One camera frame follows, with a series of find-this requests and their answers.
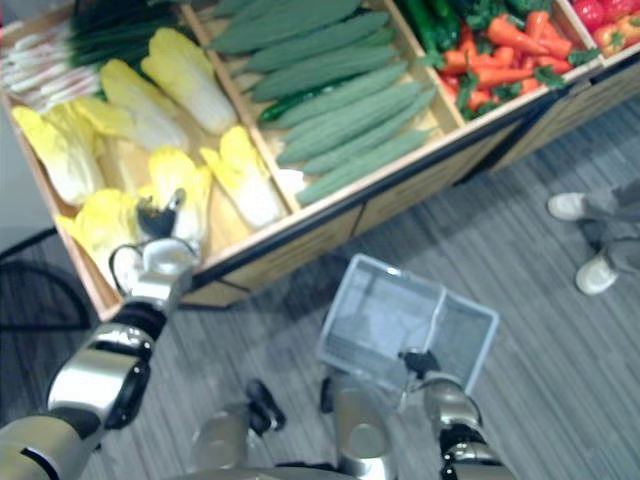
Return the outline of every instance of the striped carpet floor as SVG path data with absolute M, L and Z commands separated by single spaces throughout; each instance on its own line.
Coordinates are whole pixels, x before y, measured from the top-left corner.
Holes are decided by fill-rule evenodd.
M 290 421 L 255 443 L 251 463 L 333 460 L 331 423 L 317 408 L 325 372 L 313 351 L 346 262 L 357 252 L 501 314 L 475 397 L 490 438 L 519 478 L 638 478 L 638 278 L 621 278 L 599 297 L 578 293 L 573 276 L 594 252 L 577 225 L 545 211 L 554 193 L 637 178 L 638 125 L 635 98 L 498 174 L 441 192 L 228 310 L 179 312 L 160 340 L 138 419 L 105 440 L 83 478 L 184 472 L 198 426 L 241 400 L 252 377 L 272 389 Z M 626 235 L 640 236 L 640 229 L 612 225 L 605 232 L 606 239 Z M 68 268 L 55 237 L 21 257 Z M 25 302 L 43 288 L 26 284 Z M 0 312 L 19 315 L 17 308 Z M 0 422 L 42 404 L 57 366 L 83 336 L 0 334 Z M 390 425 L 400 478 L 436 479 L 436 443 L 419 401 Z

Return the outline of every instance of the plastic basket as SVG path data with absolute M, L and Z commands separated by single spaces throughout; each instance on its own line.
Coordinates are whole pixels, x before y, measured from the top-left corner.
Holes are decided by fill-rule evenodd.
M 358 254 L 327 315 L 318 357 L 328 365 L 398 393 L 412 373 L 401 356 L 431 354 L 438 375 L 470 393 L 499 324 L 496 312 L 442 285 Z

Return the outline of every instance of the black cable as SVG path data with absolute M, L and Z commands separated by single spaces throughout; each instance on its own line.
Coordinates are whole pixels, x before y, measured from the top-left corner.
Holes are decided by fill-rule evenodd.
M 54 273 L 55 267 L 47 264 L 38 264 L 36 262 L 26 260 L 10 260 L 0 263 L 0 278 L 3 275 L 15 275 L 21 273 L 34 273 L 44 277 L 50 282 L 53 282 L 72 305 L 72 309 L 75 312 L 77 318 L 76 322 L 65 322 L 62 324 L 39 324 L 39 325 L 2 325 L 0 324 L 0 333 L 2 332 L 25 332 L 25 331 L 69 331 L 69 330 L 84 330 L 89 328 L 89 310 L 85 306 L 82 298 L 76 293 L 71 283 L 63 278 L 63 274 L 68 275 L 64 271 L 60 273 Z
M 41 241 L 55 235 L 56 233 L 58 233 L 58 231 L 52 227 L 52 228 L 43 230 L 39 233 L 36 233 L 35 235 L 23 240 L 20 243 L 16 243 L 14 246 L 7 248 L 3 252 L 0 252 L 0 262 L 17 253 L 20 253 L 22 250 L 25 250 L 33 245 L 36 245 L 37 243 L 40 243 Z

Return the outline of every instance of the carrot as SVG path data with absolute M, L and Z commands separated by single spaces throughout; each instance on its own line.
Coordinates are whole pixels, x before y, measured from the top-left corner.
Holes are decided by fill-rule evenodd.
M 498 60 L 503 67 L 509 68 L 516 57 L 516 51 L 513 47 L 498 47 L 493 52 L 493 58 Z
M 542 38 L 545 25 L 549 23 L 549 13 L 546 11 L 534 11 L 527 16 L 525 32 L 534 40 Z
M 464 73 L 471 68 L 495 67 L 499 68 L 501 63 L 491 55 L 470 56 L 459 50 L 447 50 L 443 54 L 445 66 L 440 72 L 445 75 Z
M 528 55 L 524 57 L 524 60 L 522 61 L 522 65 L 520 68 L 533 69 L 533 67 L 535 66 L 536 66 L 536 57 L 534 57 L 533 55 Z
M 540 86 L 540 82 L 538 82 L 535 78 L 525 78 L 522 81 L 522 89 L 518 95 L 526 95 L 527 93 L 531 93 L 536 90 Z
M 558 33 L 556 28 L 553 26 L 551 22 L 547 22 L 542 29 L 542 37 L 541 38 L 563 38 L 562 35 Z
M 491 20 L 487 33 L 489 40 L 496 45 L 513 47 L 516 50 L 522 50 L 523 52 L 533 55 L 546 55 L 549 53 L 545 47 L 538 44 L 538 42 L 529 35 L 521 32 L 515 26 L 501 18 Z
M 503 83 L 513 83 L 529 78 L 533 70 L 523 68 L 477 68 L 474 73 L 478 76 L 478 88 L 490 88 Z
M 473 32 L 468 25 L 462 26 L 460 31 L 460 48 L 458 50 L 468 54 L 470 57 L 475 57 L 478 54 L 476 42 L 473 39 Z
M 455 75 L 440 75 L 442 82 L 453 88 L 458 88 L 460 80 Z
M 491 94 L 487 90 L 474 90 L 471 92 L 471 98 L 469 98 L 469 107 L 474 112 L 483 104 L 491 101 Z
M 526 55 L 524 53 L 517 51 L 513 63 L 510 65 L 511 68 L 522 68 L 522 62 L 524 62 L 525 58 Z
M 544 38 L 538 40 L 538 43 L 547 49 L 552 57 L 565 60 L 571 53 L 573 44 L 566 38 Z
M 536 63 L 540 67 L 546 67 L 546 66 L 550 65 L 551 69 L 553 70 L 553 73 L 557 73 L 558 75 L 562 75 L 563 73 L 567 73 L 568 71 L 570 71 L 573 68 L 569 64 L 569 62 L 566 62 L 564 60 L 558 60 L 557 58 L 549 57 L 549 56 L 545 56 L 545 55 L 542 55 L 542 56 L 536 58 Z

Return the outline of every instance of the shoe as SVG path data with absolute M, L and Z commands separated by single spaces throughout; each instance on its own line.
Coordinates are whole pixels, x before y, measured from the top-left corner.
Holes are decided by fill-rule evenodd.
M 618 273 L 611 268 L 601 251 L 580 267 L 576 274 L 576 285 L 585 295 L 598 295 L 616 283 L 617 279 Z
M 551 216 L 558 220 L 574 222 L 584 218 L 584 193 L 562 193 L 547 202 Z

